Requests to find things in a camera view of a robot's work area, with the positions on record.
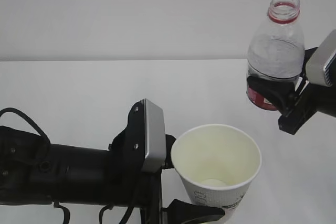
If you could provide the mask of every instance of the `paper cup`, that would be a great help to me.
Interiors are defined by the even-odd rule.
[[[224,209],[225,216],[212,223],[231,217],[261,167],[255,141],[222,124],[187,131],[175,141],[171,158],[192,203]]]

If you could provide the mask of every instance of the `bottle label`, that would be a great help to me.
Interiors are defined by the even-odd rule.
[[[264,110],[277,110],[266,98],[249,87],[247,88],[247,96],[252,103]]]

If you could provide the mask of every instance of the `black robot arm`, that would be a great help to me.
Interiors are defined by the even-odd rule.
[[[173,168],[170,149],[175,138],[165,135],[162,109],[144,99],[134,104],[126,128],[108,150],[51,144],[24,113],[39,135],[0,126],[0,205],[48,205],[70,212],[60,202],[128,207],[119,223],[139,208],[143,224],[203,223],[224,215],[220,208],[174,200],[162,208],[161,172]]]

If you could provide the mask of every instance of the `bottle cap opening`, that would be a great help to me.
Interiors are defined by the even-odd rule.
[[[300,0],[272,0],[268,8],[268,17],[275,23],[288,24],[300,14]]]

